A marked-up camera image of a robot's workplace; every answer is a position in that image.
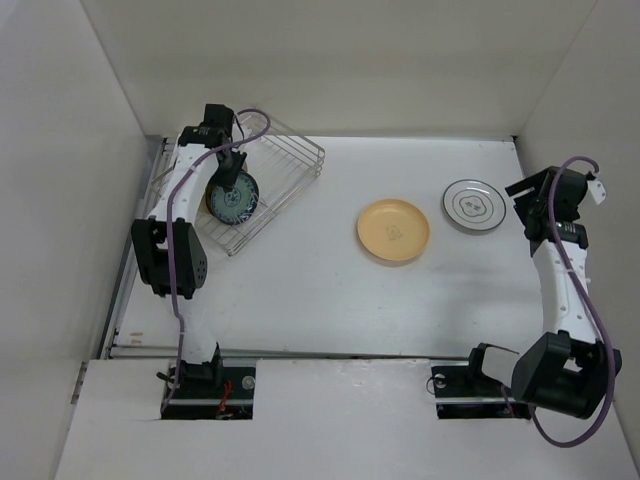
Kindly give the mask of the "blue patterned plate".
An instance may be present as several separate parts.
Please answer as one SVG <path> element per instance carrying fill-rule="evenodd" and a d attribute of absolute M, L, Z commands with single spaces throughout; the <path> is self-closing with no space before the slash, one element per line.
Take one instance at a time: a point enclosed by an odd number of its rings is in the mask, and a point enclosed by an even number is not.
<path fill-rule="evenodd" d="M 239 225 L 246 222 L 256 210 L 259 198 L 256 180 L 244 171 L 238 174 L 230 190 L 225 190 L 210 181 L 205 193 L 208 210 L 226 225 Z"/>

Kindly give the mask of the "white plate black rim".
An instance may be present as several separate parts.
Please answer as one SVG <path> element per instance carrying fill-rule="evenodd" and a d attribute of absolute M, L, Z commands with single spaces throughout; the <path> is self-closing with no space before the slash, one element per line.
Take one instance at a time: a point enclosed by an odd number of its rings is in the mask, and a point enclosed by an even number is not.
<path fill-rule="evenodd" d="M 506 202 L 492 185 L 473 179 L 451 183 L 442 195 L 442 208 L 458 227 L 477 233 L 490 232 L 506 218 Z"/>

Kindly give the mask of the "yellow bear plate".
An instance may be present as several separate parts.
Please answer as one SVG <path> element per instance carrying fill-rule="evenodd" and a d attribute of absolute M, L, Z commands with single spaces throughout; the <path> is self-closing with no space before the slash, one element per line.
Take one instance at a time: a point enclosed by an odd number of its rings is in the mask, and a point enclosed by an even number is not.
<path fill-rule="evenodd" d="M 381 199 L 366 206 L 356 222 L 362 246 L 378 259 L 404 263 L 426 249 L 431 228 L 425 214 L 400 199 Z"/>

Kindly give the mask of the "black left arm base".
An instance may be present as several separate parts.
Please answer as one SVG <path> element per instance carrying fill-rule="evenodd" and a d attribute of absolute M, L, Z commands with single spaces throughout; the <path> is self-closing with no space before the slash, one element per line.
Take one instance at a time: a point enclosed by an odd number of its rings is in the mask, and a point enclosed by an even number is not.
<path fill-rule="evenodd" d="M 162 420 L 252 420 L 256 366 L 219 364 L 212 380 L 191 380 L 180 374 L 180 387 L 170 397 L 175 368 L 157 372 L 165 384 L 160 406 Z"/>

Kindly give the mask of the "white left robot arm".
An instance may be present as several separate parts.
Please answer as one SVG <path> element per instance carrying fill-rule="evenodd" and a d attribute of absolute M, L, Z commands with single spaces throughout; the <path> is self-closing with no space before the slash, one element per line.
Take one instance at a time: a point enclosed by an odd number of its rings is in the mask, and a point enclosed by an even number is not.
<path fill-rule="evenodd" d="M 195 221 L 208 184 L 228 192 L 243 171 L 246 155 L 239 151 L 245 140 L 236 141 L 235 112 L 222 104 L 205 106 L 203 121 L 187 126 L 180 134 L 177 159 L 166 190 L 152 212 L 136 219 L 131 239 L 144 284 L 154 294 L 169 297 L 178 322 L 178 353 L 175 370 L 165 381 L 172 390 L 181 386 L 187 320 L 180 301 L 193 298 L 207 276 L 207 256 L 197 236 Z"/>

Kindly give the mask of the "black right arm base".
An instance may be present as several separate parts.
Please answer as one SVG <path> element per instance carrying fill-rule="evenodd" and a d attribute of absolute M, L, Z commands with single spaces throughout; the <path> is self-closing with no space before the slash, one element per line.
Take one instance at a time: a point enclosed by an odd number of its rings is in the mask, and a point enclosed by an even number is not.
<path fill-rule="evenodd" d="M 440 420 L 530 420 L 531 408 L 515 399 L 511 376 L 520 353 L 480 343 L 466 358 L 436 359 L 426 390 Z"/>

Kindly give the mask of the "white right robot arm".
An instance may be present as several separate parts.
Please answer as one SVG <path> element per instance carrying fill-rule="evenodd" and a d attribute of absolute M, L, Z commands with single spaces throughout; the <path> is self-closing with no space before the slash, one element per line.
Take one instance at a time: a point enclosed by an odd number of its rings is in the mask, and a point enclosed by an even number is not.
<path fill-rule="evenodd" d="M 515 363 L 511 392 L 522 403 L 587 419 L 605 397 L 608 366 L 581 296 L 588 237 L 578 207 L 604 188 L 591 173 L 548 167 L 506 192 L 525 227 L 543 303 L 543 334 Z"/>

